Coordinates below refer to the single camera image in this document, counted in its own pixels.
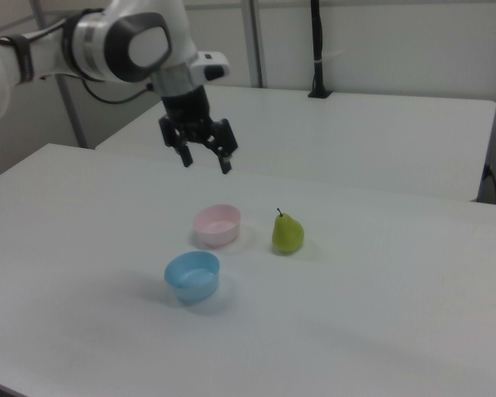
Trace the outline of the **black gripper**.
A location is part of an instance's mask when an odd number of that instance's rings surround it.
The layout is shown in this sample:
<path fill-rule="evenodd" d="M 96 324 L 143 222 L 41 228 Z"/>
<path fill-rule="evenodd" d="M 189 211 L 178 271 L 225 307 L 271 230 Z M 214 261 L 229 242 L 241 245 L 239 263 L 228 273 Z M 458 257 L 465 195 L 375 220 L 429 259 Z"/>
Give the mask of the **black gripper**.
<path fill-rule="evenodd" d="M 165 145 L 175 150 L 184 167 L 189 167 L 193 157 L 187 142 L 204 144 L 227 175 L 238 144 L 227 119 L 214 122 L 210 118 L 204 87 L 191 80 L 187 68 L 161 69 L 152 74 L 152 84 L 166 111 L 159 120 Z"/>

